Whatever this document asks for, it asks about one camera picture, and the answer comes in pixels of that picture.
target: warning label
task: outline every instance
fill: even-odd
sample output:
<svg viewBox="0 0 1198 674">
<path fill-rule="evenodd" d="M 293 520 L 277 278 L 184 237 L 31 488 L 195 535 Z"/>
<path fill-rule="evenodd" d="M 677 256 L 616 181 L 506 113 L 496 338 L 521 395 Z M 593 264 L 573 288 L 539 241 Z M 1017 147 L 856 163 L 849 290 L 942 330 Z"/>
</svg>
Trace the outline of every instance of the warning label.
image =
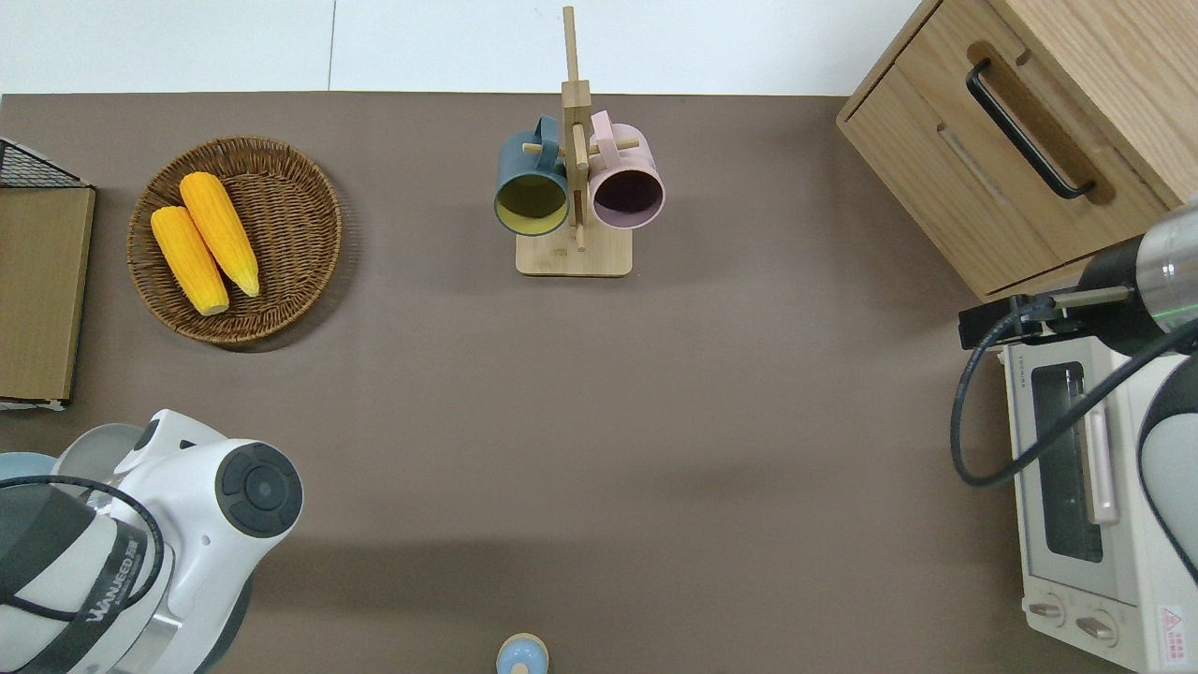
<svg viewBox="0 0 1198 674">
<path fill-rule="evenodd" d="M 1185 664 L 1186 626 L 1180 606 L 1162 606 L 1158 613 L 1161 620 L 1161 660 L 1166 664 Z"/>
</svg>

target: black drawer handle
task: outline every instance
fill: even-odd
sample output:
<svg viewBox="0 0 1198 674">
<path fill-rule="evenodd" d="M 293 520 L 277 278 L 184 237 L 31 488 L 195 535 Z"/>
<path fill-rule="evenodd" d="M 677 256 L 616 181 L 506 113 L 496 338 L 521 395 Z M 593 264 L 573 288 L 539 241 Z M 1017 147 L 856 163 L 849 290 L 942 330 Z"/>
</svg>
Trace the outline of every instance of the black drawer handle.
<svg viewBox="0 0 1198 674">
<path fill-rule="evenodd" d="M 1061 199 L 1076 199 L 1090 189 L 1094 189 L 1095 182 L 1093 180 L 1081 187 L 1073 187 L 1069 182 L 1065 182 L 1065 178 L 1057 172 L 1057 169 L 1054 169 L 1051 163 L 1048 163 L 1048 159 L 1045 158 L 1040 150 L 1031 142 L 1031 139 L 1028 138 L 1028 134 L 1023 133 L 1019 125 L 1011 119 L 1011 115 L 1003 109 L 1003 105 L 998 103 L 990 90 L 986 89 L 986 85 L 982 84 L 981 73 L 988 66 L 990 59 L 982 59 L 979 61 L 978 65 L 974 66 L 974 69 L 969 71 L 969 77 L 966 78 L 966 89 L 968 89 L 969 93 L 972 93 L 974 99 L 978 101 L 981 109 L 986 110 L 990 119 L 994 120 L 994 123 L 998 125 L 998 128 L 1002 129 L 1004 135 L 1006 135 L 1006 139 L 1011 141 L 1011 145 L 1015 145 L 1015 148 L 1023 154 L 1023 158 L 1027 159 L 1029 164 L 1031 164 L 1031 168 L 1035 169 L 1040 178 L 1043 180 L 1048 188 Z"/>
</svg>

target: wooden base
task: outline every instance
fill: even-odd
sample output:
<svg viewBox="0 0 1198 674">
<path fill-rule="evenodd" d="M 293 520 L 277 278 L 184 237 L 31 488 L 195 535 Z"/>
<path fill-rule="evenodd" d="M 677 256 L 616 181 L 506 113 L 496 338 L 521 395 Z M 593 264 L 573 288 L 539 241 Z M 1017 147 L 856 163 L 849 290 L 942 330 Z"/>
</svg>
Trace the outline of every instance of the wooden base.
<svg viewBox="0 0 1198 674">
<path fill-rule="evenodd" d="M 569 223 L 544 236 L 516 236 L 516 269 L 525 275 L 628 275 L 633 271 L 633 231 L 593 217 L 587 223 L 581 251 L 577 229 Z"/>
</svg>

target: round woven basket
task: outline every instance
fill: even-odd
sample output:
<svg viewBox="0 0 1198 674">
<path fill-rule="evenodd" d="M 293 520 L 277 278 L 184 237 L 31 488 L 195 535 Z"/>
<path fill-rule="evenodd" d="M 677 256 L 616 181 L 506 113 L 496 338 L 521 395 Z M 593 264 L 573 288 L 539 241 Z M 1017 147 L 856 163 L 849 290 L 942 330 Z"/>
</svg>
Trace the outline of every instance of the round woven basket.
<svg viewBox="0 0 1198 674">
<path fill-rule="evenodd" d="M 258 257 L 261 290 L 248 297 L 228 278 L 229 308 L 200 315 L 175 280 L 150 229 L 162 206 L 182 206 L 192 171 L 220 178 Z M 295 322 L 328 285 L 341 250 L 341 206 L 323 171 L 268 138 L 219 138 L 193 147 L 146 186 L 129 221 L 128 265 L 151 312 L 171 329 L 213 345 L 246 345 Z"/>
</svg>

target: mug handle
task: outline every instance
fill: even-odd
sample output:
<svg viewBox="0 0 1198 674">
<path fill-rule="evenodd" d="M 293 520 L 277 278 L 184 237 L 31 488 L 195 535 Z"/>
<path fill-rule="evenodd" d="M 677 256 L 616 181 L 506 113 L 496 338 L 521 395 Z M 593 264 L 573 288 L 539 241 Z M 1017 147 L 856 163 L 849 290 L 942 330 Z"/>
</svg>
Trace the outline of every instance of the mug handle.
<svg viewBox="0 0 1198 674">
<path fill-rule="evenodd" d="M 557 163 L 557 120 L 541 115 L 533 130 L 533 142 L 540 145 L 540 156 L 537 157 L 537 170 L 540 172 L 552 172 L 553 164 Z"/>
<path fill-rule="evenodd" d="M 619 148 L 616 147 L 616 130 L 611 126 L 611 115 L 607 110 L 599 110 L 591 115 L 591 125 L 595 129 L 595 145 L 599 146 L 599 156 L 609 169 L 619 165 Z"/>
</svg>

